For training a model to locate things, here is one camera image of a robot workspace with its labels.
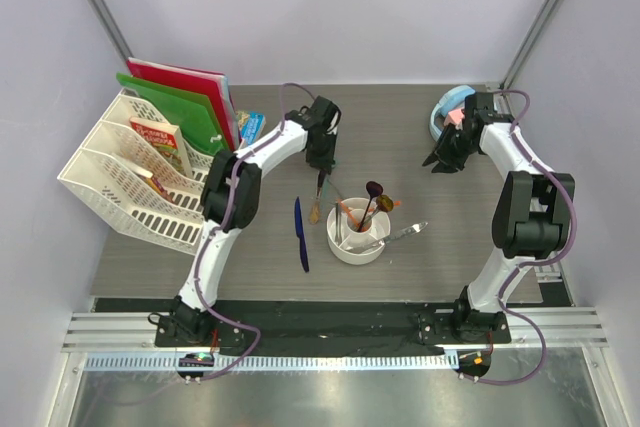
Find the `blue metallic knife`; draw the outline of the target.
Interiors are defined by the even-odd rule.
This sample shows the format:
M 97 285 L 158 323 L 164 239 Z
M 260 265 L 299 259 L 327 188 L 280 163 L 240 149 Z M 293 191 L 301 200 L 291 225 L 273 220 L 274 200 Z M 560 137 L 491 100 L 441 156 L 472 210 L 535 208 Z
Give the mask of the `blue metallic knife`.
M 296 198 L 294 203 L 294 221 L 295 221 L 296 237 L 298 239 L 298 244 L 299 244 L 299 257 L 300 257 L 301 266 L 305 273 L 309 273 L 310 266 L 309 266 L 308 252 L 307 252 L 303 218 L 302 218 L 301 205 L 300 205 L 299 198 Z

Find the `white round divided container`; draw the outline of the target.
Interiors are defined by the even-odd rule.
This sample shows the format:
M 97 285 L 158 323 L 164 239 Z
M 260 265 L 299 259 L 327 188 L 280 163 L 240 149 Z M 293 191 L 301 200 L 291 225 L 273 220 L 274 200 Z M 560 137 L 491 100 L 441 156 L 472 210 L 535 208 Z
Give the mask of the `white round divided container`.
M 342 202 L 352 209 L 353 214 L 361 220 L 364 208 L 368 203 L 367 198 L 348 198 L 342 200 Z M 387 213 L 381 212 L 374 216 L 373 219 L 376 219 L 381 226 L 384 228 L 384 232 L 381 234 L 380 238 L 383 238 L 391 233 L 391 222 L 389 215 Z M 354 266 L 362 266 L 369 264 L 376 260 L 384 251 L 384 246 L 381 245 L 380 248 L 376 250 L 370 250 L 360 255 L 354 255 L 351 253 L 347 253 L 345 251 L 346 248 L 356 247 L 361 245 L 369 244 L 373 241 L 379 240 L 374 239 L 368 235 L 364 235 L 364 237 L 360 236 L 360 232 L 352 231 L 345 222 L 346 218 L 342 214 L 342 235 L 343 242 L 340 246 L 337 246 L 334 242 L 334 233 L 335 233 L 335 207 L 332 208 L 331 213 L 327 216 L 326 220 L 326 233 L 327 233 L 327 242 L 331 252 L 334 256 L 340 261 Z

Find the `purple metallic spoon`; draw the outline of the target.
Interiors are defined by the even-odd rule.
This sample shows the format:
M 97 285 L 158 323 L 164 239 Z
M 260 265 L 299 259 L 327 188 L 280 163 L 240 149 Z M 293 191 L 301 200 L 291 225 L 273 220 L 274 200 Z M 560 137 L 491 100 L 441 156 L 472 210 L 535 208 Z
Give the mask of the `purple metallic spoon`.
M 383 192 L 384 192 L 384 189 L 383 189 L 382 185 L 379 184 L 378 182 L 370 180 L 370 181 L 368 181 L 366 183 L 366 191 L 369 194 L 369 200 L 368 200 L 368 203 L 367 203 L 367 205 L 366 205 L 366 207 L 364 209 L 363 216 L 362 216 L 362 218 L 361 218 L 361 220 L 360 220 L 360 222 L 358 224 L 358 228 L 357 228 L 358 232 L 361 232 L 362 229 L 363 229 L 363 226 L 365 224 L 365 219 L 366 219 L 366 217 L 368 215 L 368 211 L 369 211 L 369 208 L 370 208 L 373 200 L 376 199 L 377 197 L 379 197 L 380 195 L 382 195 Z

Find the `orange chopstick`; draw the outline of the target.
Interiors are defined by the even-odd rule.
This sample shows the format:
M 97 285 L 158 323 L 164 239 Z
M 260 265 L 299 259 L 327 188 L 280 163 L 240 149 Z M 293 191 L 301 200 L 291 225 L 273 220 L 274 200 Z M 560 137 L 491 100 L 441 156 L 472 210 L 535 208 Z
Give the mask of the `orange chopstick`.
M 336 200 L 335 206 L 338 208 L 340 214 L 343 214 L 346 218 L 346 225 L 354 232 L 357 232 L 360 225 L 360 220 L 353 214 L 352 210 L 346 206 L 343 202 Z

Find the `teal spoon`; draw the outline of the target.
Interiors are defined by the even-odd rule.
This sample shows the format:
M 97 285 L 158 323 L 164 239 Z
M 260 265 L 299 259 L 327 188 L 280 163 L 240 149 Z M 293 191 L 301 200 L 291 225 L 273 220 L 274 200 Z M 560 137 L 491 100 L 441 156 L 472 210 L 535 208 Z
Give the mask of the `teal spoon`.
M 323 182 L 323 196 L 331 198 L 334 201 L 342 201 L 344 199 L 343 194 L 336 184 L 331 180 L 330 175 L 326 175 Z

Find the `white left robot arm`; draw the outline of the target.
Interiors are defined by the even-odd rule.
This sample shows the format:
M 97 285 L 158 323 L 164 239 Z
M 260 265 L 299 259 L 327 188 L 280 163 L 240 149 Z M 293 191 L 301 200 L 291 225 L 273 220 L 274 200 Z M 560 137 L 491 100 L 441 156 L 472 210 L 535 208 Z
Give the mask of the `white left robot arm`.
M 213 332 L 212 315 L 218 286 L 231 248 L 257 214 L 262 179 L 299 152 L 323 175 L 335 165 L 340 108 L 318 96 L 311 106 L 285 114 L 270 133 L 253 144 L 223 151 L 214 158 L 200 205 L 204 216 L 199 246 L 188 277 L 170 309 L 169 318 L 190 345 L 205 344 Z

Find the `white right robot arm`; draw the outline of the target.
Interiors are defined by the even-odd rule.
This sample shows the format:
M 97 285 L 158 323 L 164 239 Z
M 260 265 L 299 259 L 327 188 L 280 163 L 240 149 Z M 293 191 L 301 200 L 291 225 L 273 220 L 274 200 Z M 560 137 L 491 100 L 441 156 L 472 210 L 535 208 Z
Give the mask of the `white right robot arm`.
M 507 299 L 528 270 L 554 264 L 571 249 L 575 180 L 555 172 L 530 149 L 518 119 L 496 111 L 493 94 L 467 95 L 462 115 L 461 122 L 442 129 L 424 163 L 435 173 L 457 173 L 479 153 L 504 179 L 491 224 L 494 249 L 450 317 L 455 338 L 478 342 L 505 325 Z

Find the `gold spoon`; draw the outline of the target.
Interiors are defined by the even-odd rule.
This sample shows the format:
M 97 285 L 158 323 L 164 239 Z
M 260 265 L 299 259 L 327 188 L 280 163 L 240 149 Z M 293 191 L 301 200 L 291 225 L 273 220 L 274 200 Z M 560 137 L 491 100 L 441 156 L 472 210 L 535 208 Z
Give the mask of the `gold spoon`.
M 388 213 L 391 212 L 394 208 L 395 204 L 394 201 L 387 195 L 382 194 L 380 196 L 378 196 L 376 198 L 376 207 L 375 209 L 367 216 L 365 222 L 369 222 L 373 219 L 373 217 L 375 215 L 377 215 L 378 213 L 384 212 L 384 213 Z

